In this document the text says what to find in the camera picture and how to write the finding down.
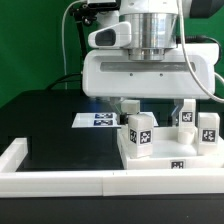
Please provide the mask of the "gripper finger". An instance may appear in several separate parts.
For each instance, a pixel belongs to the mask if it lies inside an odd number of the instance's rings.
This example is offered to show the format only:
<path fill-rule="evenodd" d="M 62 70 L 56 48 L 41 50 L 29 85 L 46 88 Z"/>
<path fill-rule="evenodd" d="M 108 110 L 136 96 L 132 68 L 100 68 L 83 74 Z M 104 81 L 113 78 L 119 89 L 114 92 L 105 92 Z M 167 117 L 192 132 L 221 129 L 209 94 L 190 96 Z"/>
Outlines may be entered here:
<path fill-rule="evenodd" d="M 177 117 L 179 116 L 179 112 L 183 108 L 184 100 L 183 99 L 175 99 L 174 100 L 174 109 L 171 113 L 171 124 L 175 126 L 177 124 Z"/>
<path fill-rule="evenodd" d="M 121 109 L 121 103 L 122 99 L 121 98 L 114 98 L 112 97 L 109 100 L 110 106 L 112 110 L 116 114 L 116 121 L 118 124 L 127 124 L 128 123 L 128 115 L 126 112 L 123 112 Z"/>

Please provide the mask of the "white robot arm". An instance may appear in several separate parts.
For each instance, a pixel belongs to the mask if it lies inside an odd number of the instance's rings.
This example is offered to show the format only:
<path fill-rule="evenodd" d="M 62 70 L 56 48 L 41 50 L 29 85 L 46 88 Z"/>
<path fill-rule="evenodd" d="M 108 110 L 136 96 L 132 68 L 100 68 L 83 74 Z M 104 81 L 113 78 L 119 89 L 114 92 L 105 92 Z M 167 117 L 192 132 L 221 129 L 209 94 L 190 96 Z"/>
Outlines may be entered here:
<path fill-rule="evenodd" d="M 89 97 L 107 98 L 112 106 L 127 99 L 213 99 L 216 43 L 187 36 L 186 18 L 206 19 L 224 0 L 121 0 L 101 28 L 88 37 L 82 87 Z"/>

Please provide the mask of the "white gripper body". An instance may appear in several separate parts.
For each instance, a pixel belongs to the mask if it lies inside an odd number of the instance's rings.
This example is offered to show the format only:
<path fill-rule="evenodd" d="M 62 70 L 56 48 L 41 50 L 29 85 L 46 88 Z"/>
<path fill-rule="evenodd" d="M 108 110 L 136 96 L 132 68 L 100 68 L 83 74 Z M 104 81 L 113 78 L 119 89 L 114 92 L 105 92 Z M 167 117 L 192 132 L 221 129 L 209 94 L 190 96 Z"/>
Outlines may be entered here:
<path fill-rule="evenodd" d="M 215 92 L 216 43 L 152 48 L 151 59 L 133 55 L 131 42 L 142 36 L 129 22 L 91 33 L 92 50 L 83 66 L 82 88 L 89 97 L 207 99 Z"/>

